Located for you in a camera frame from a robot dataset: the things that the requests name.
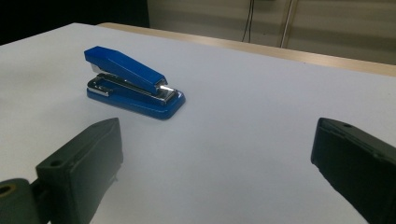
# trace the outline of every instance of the stapler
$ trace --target stapler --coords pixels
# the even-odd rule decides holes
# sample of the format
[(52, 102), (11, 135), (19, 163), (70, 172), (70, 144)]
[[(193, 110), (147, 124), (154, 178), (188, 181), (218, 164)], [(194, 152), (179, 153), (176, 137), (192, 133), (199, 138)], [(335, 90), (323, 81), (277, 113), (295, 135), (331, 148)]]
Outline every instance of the stapler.
[(99, 75), (88, 82), (88, 97), (155, 119), (169, 119), (186, 101), (166, 86), (164, 75), (114, 49), (94, 47), (85, 59)]

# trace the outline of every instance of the screw hole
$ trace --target screw hole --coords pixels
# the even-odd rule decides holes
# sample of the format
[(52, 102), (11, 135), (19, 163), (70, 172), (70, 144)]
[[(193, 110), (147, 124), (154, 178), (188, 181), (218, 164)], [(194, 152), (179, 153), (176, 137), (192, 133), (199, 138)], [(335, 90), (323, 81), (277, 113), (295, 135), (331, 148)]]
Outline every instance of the screw hole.
[(15, 190), (17, 186), (11, 184), (11, 185), (4, 185), (0, 186), (0, 198), (1, 197), (6, 197), (9, 193)]
[(50, 166), (60, 166), (62, 164), (62, 161), (53, 161)]
[(11, 186), (5, 185), (0, 188), (0, 195), (5, 194), (11, 190)]

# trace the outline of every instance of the stapler chrome plate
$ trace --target stapler chrome plate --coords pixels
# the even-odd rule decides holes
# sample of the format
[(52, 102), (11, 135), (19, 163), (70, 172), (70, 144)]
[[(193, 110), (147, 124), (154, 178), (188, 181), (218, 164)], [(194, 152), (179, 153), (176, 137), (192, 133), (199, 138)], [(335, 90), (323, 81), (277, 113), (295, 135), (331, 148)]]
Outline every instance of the stapler chrome plate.
[(94, 47), (85, 59), (98, 75), (88, 82), (88, 97), (155, 119), (170, 119), (186, 101), (166, 86), (164, 75), (114, 49)]

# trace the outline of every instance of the beige wall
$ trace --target beige wall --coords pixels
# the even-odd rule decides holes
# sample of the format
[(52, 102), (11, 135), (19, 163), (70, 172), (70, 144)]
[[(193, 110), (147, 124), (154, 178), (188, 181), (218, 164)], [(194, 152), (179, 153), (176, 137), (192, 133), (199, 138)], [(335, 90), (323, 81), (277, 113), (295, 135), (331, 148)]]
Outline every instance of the beige wall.
[[(236, 41), (248, 8), (249, 0), (148, 0), (151, 28)], [(396, 64), (396, 0), (255, 0), (251, 32), (254, 44), (280, 47), (283, 36), (288, 49)]]
[(286, 48), (396, 64), (396, 1), (299, 0)]
[[(278, 44), (287, 2), (255, 1), (251, 42)], [(148, 0), (151, 28), (236, 41), (242, 40), (248, 9), (249, 0)]]

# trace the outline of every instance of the white table surface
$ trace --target white table surface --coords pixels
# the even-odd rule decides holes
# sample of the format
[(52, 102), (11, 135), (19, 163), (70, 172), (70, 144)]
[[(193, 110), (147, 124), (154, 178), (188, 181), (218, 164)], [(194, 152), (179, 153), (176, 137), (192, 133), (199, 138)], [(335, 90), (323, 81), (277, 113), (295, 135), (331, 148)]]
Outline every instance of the white table surface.
[[(187, 102), (156, 120), (86, 96), (83, 51), (119, 50)], [(92, 223), (365, 223), (310, 162), (317, 121), (396, 146), (396, 78), (84, 24), (0, 47), (0, 180), (120, 118), (124, 164)]]

